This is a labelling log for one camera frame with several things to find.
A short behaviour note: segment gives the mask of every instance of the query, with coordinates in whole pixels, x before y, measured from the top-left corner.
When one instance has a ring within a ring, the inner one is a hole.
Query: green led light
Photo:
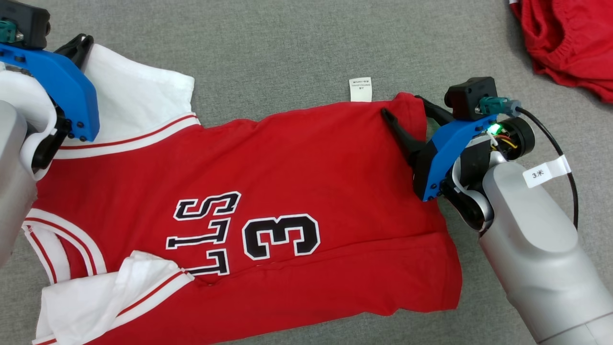
[[[498,135],[502,132],[502,126],[498,123],[494,123],[490,128],[487,129],[492,135]]]

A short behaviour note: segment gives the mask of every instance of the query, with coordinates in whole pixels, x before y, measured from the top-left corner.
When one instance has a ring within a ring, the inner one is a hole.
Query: yellow wire
[[[508,141],[507,139],[500,138],[500,140],[502,140],[505,143],[509,144],[509,146],[511,146],[513,149],[517,148],[517,145],[513,144],[512,142]]]

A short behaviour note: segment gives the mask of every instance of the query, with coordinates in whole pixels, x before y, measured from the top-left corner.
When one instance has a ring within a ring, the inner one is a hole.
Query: red stripe
[[[51,264],[51,260],[49,259],[49,256],[47,256],[47,252],[45,251],[45,248],[42,246],[42,244],[40,243],[40,240],[38,239],[38,237],[36,237],[36,235],[33,232],[30,232],[30,237],[32,237],[32,239],[34,240],[34,243],[36,243],[36,245],[40,249],[42,256],[45,258],[45,261],[47,262],[47,265],[49,266],[49,269],[51,270],[51,276],[53,277],[53,283],[54,284],[57,283],[58,278],[55,275],[55,269],[53,268],[53,265]]]
[[[91,270],[94,273],[94,275],[98,274],[97,270],[96,270],[96,265],[94,264],[94,257],[91,255],[91,252],[89,251],[89,248],[87,248],[87,246],[85,245],[85,243],[83,243],[83,241],[81,241],[80,238],[76,237],[73,233],[71,233],[70,231],[64,229],[63,227],[51,223],[48,220],[44,220],[44,219],[40,219],[40,218],[33,218],[33,217],[28,217],[26,218],[26,220],[32,220],[34,222],[39,222],[39,223],[43,223],[43,224],[47,224],[50,227],[56,228],[59,231],[63,231],[65,234],[69,235],[71,238],[73,238],[75,241],[77,241],[81,246],[83,246],[83,248],[85,248],[85,252],[87,253],[87,256],[89,258],[89,263],[91,264]]]
[[[175,279],[176,277],[180,276],[181,274],[183,274],[183,272],[179,271],[175,274],[172,275],[172,277],[166,279],[166,281],[164,281],[162,284],[160,284],[158,287],[156,287],[155,289],[153,289],[153,291],[151,291],[150,293],[147,294],[147,296],[139,299],[138,301],[136,301],[134,304],[130,305],[129,307],[127,307],[126,309],[122,310],[119,314],[117,314],[117,316],[124,314],[125,312],[128,312],[134,308],[136,308],[140,303],[143,303],[147,298],[153,296],[156,292],[158,292],[161,288],[165,287],[169,282],[171,282],[173,279]]]
[[[141,140],[141,139],[143,139],[143,138],[147,138],[148,136],[152,136],[152,135],[154,135],[154,134],[157,134],[157,133],[159,133],[159,132],[161,132],[161,131],[165,130],[166,128],[168,128],[168,127],[170,127],[170,126],[174,125],[175,123],[177,123],[177,122],[181,122],[181,121],[183,121],[183,120],[185,120],[185,119],[187,119],[187,118],[190,118],[190,117],[196,117],[196,115],[191,114],[191,115],[184,116],[184,117],[182,117],[182,118],[178,118],[178,119],[174,120],[173,122],[170,122],[168,125],[166,125],[166,126],[164,126],[164,127],[160,128],[160,129],[158,129],[158,130],[156,130],[156,131],[153,131],[153,132],[151,132],[151,133],[147,133],[147,134],[144,134],[144,135],[141,135],[141,136],[137,136],[136,138],[132,138],[132,139],[126,139],[126,140],[122,140],[122,141],[115,141],[115,142],[104,142],[104,143],[100,143],[100,144],[91,144],[91,145],[79,145],[79,146],[61,146],[59,149],[60,149],[60,150],[80,150],[80,149],[90,149],[90,148],[92,148],[92,147],[104,147],[104,146],[113,146],[113,145],[125,144],[125,143],[127,143],[127,142],[132,142],[132,141],[136,141],[136,140]]]
[[[38,344],[36,344],[36,345],[49,345],[49,344],[55,344],[55,341],[56,341],[55,339],[51,339],[51,340],[47,340],[47,341],[46,341],[46,342],[44,342],[44,343],[38,343]]]

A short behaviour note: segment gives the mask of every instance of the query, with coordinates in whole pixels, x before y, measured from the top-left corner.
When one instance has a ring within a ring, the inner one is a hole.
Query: red fabric
[[[613,103],[613,2],[521,0],[511,8],[536,73]]]
[[[455,247],[436,201],[413,193],[411,168],[381,118],[383,107],[425,139],[422,101],[400,93],[393,101],[294,110],[259,123],[190,126],[142,149],[55,160],[34,207],[88,233],[107,271],[133,250],[188,271],[215,266],[207,255],[226,250],[228,274],[196,276],[92,344],[205,344],[361,312],[455,308],[462,285]],[[201,219],[174,217],[179,200],[198,199],[189,209],[196,212],[205,198],[232,191],[241,195],[230,214],[213,213],[227,206],[220,201]],[[261,234],[269,258],[248,256],[247,224],[305,214],[318,225],[312,253],[297,254],[307,231],[292,227],[283,243]],[[210,222],[228,218],[222,242],[166,248],[168,237],[212,234]],[[63,244],[72,278],[86,276],[78,251]]]

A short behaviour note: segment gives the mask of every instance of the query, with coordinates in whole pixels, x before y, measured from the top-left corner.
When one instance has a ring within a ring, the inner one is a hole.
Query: blue gripper bracket
[[[94,85],[67,57],[0,44],[0,61],[27,69],[72,122],[71,134],[93,141],[100,130]]]

